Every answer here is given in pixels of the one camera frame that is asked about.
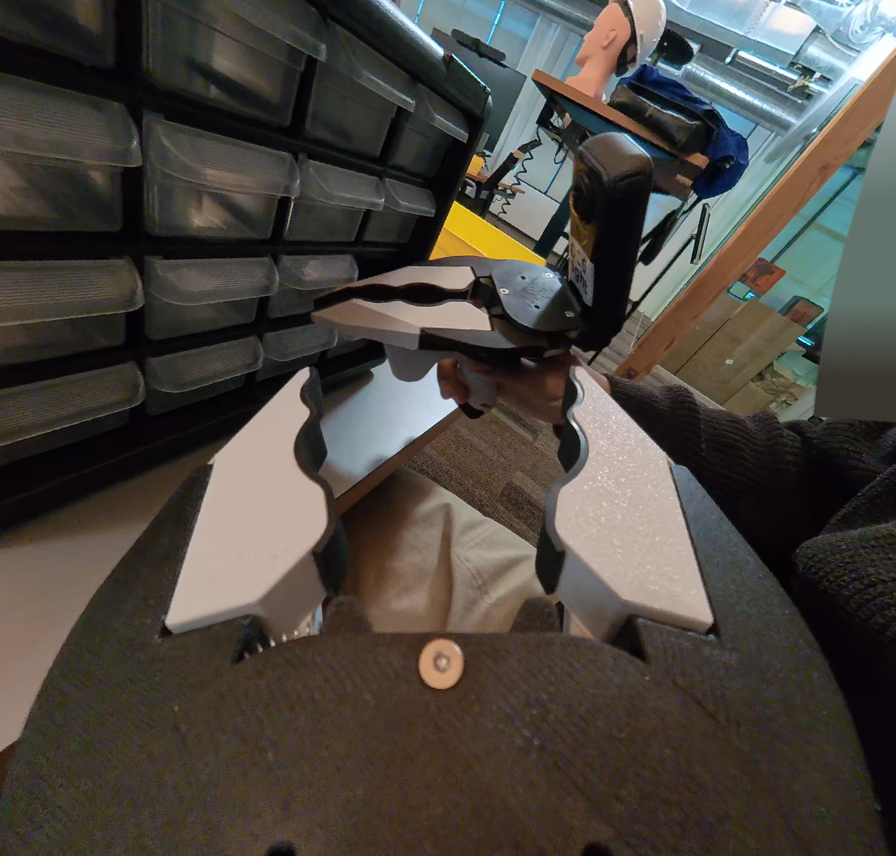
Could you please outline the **black bag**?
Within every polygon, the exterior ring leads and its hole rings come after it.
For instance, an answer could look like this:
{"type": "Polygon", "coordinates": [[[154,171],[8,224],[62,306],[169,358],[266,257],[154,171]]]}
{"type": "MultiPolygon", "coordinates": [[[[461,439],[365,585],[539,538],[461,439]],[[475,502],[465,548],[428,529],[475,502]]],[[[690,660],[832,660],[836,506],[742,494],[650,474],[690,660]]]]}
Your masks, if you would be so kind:
{"type": "Polygon", "coordinates": [[[645,84],[618,84],[608,105],[682,154],[708,155],[717,123],[712,111],[645,84]]]}

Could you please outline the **mannequin head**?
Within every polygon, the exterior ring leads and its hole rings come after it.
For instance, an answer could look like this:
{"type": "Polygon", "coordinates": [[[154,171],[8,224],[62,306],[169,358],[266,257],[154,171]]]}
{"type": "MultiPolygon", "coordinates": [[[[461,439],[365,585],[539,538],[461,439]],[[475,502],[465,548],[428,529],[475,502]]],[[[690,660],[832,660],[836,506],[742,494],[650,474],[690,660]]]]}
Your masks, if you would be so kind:
{"type": "Polygon", "coordinates": [[[609,3],[583,38],[574,59],[577,71],[566,78],[566,84],[590,99],[603,101],[619,59],[628,57],[632,37],[633,24],[623,2],[609,3]]]}

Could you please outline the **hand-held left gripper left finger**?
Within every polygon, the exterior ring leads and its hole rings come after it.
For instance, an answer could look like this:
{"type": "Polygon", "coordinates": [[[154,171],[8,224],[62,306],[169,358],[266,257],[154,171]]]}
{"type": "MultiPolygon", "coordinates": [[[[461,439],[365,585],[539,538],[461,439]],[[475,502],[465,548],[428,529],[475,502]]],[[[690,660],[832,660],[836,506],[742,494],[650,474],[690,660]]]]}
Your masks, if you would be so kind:
{"type": "Polygon", "coordinates": [[[314,636],[348,558],[315,369],[297,371],[209,462],[165,628],[254,617],[263,636],[314,636]]]}

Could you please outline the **white hard hat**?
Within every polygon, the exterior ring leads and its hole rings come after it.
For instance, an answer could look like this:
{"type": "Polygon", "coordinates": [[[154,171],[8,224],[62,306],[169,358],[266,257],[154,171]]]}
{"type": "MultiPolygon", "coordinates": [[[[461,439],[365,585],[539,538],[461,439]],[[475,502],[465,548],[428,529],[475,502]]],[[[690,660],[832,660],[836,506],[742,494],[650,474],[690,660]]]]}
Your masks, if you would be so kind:
{"type": "Polygon", "coordinates": [[[664,0],[610,0],[620,6],[630,36],[620,52],[616,74],[622,77],[650,59],[666,31],[664,0]]]}

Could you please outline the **yellow bin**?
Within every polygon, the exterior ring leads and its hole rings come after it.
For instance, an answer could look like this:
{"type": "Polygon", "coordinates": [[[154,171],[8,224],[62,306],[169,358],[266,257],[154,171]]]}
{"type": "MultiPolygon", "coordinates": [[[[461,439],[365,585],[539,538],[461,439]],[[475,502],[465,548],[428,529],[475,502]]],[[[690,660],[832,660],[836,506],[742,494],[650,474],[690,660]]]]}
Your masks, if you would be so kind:
{"type": "Polygon", "coordinates": [[[545,259],[458,202],[453,203],[429,260],[444,257],[487,257],[546,265],[545,259]]]}

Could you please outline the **grey desk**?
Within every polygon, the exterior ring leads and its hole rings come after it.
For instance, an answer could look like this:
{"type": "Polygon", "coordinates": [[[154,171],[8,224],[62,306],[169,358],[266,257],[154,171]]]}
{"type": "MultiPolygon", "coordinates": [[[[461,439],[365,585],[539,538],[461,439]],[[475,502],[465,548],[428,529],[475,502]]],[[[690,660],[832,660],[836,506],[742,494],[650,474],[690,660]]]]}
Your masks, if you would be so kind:
{"type": "MultiPolygon", "coordinates": [[[[387,365],[324,397],[322,477],[340,512],[364,498],[461,415],[435,371],[414,383],[387,365]]],[[[1,746],[21,734],[53,660],[94,593],[219,439],[2,533],[1,746]]]]}

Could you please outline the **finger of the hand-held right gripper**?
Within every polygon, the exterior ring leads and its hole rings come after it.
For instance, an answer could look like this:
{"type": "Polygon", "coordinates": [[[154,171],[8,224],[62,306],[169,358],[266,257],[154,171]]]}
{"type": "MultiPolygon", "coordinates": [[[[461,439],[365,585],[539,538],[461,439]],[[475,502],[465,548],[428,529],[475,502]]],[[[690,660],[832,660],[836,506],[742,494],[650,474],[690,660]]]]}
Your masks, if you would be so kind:
{"type": "Polygon", "coordinates": [[[351,298],[316,309],[311,319],[342,334],[413,351],[460,352],[464,348],[497,347],[497,331],[490,315],[465,301],[414,305],[398,300],[351,298]]]}
{"type": "Polygon", "coordinates": [[[478,281],[479,276],[471,265],[440,265],[428,261],[357,281],[353,285],[353,297],[369,302],[437,305],[464,301],[478,281]]]}

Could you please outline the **silver ventilation duct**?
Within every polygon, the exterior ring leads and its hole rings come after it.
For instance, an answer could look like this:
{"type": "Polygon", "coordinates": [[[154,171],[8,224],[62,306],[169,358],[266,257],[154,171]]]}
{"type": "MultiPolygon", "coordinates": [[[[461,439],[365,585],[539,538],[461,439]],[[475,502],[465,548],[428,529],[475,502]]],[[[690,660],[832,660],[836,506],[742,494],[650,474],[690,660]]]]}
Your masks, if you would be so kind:
{"type": "MultiPolygon", "coordinates": [[[[693,58],[658,64],[767,132],[788,133],[894,49],[894,0],[663,0],[693,58]]],[[[582,35],[608,0],[400,0],[424,29],[465,28],[522,67],[537,20],[582,35]]]]}

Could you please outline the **person's dark knit sweater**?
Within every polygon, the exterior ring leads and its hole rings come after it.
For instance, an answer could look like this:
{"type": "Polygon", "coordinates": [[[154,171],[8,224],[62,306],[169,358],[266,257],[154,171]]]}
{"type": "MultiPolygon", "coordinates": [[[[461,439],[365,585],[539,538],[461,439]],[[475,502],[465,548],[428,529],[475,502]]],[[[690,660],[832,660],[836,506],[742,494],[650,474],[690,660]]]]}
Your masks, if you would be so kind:
{"type": "Polygon", "coordinates": [[[793,562],[793,593],[844,694],[893,847],[894,467],[800,545],[793,562]]]}

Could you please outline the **large cardboard box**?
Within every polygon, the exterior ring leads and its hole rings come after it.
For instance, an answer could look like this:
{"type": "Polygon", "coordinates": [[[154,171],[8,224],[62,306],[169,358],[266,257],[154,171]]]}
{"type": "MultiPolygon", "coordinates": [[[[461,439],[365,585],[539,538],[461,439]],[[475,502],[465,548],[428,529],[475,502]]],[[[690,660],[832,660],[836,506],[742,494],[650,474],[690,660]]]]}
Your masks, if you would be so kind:
{"type": "Polygon", "coordinates": [[[783,407],[805,388],[774,369],[804,347],[805,327],[758,300],[722,294],[659,363],[716,405],[739,415],[783,407]]]}

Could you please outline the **person's right hand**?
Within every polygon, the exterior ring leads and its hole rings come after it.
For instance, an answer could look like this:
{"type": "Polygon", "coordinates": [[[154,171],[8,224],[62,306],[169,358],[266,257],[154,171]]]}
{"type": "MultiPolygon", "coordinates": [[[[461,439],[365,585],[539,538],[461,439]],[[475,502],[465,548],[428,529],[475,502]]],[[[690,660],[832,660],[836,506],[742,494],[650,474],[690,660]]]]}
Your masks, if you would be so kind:
{"type": "Polygon", "coordinates": [[[522,360],[509,369],[490,368],[467,358],[444,358],[436,366],[436,376],[444,399],[469,403],[469,387],[462,374],[481,375],[497,388],[497,396],[513,410],[560,428],[566,422],[564,397],[570,369],[581,362],[563,353],[540,362],[522,360]]]}

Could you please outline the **blue jacket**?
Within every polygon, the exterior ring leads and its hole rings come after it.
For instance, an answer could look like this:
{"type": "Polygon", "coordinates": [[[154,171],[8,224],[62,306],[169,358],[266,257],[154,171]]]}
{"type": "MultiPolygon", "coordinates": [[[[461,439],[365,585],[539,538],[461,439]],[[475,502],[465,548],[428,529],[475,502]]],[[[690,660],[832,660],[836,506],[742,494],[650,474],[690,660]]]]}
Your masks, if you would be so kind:
{"type": "Polygon", "coordinates": [[[733,189],[742,178],[749,164],[749,150],[745,137],[733,130],[710,101],[692,92],[677,78],[669,77],[655,66],[642,65],[618,84],[645,84],[648,87],[673,96],[679,100],[689,100],[693,104],[712,111],[717,123],[717,133],[713,137],[705,170],[693,182],[693,192],[701,200],[720,196],[733,189]]]}

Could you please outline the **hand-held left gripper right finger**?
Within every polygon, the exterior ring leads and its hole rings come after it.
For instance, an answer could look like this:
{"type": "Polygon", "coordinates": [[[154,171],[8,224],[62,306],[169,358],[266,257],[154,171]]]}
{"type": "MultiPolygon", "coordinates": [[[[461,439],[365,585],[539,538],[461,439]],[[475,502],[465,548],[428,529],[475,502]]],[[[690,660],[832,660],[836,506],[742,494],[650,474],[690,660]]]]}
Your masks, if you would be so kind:
{"type": "Polygon", "coordinates": [[[666,454],[591,369],[569,372],[536,571],[566,634],[610,643],[631,619],[706,634],[714,617],[666,454]]]}

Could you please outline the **wooden post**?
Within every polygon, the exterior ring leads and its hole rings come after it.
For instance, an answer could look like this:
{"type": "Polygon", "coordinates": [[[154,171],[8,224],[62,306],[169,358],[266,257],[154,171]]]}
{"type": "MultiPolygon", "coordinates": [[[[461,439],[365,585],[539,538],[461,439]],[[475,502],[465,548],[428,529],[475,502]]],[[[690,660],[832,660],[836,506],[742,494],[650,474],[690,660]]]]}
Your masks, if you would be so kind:
{"type": "Polygon", "coordinates": [[[642,381],[760,252],[883,123],[895,91],[895,51],[849,97],[615,370],[642,381]]]}

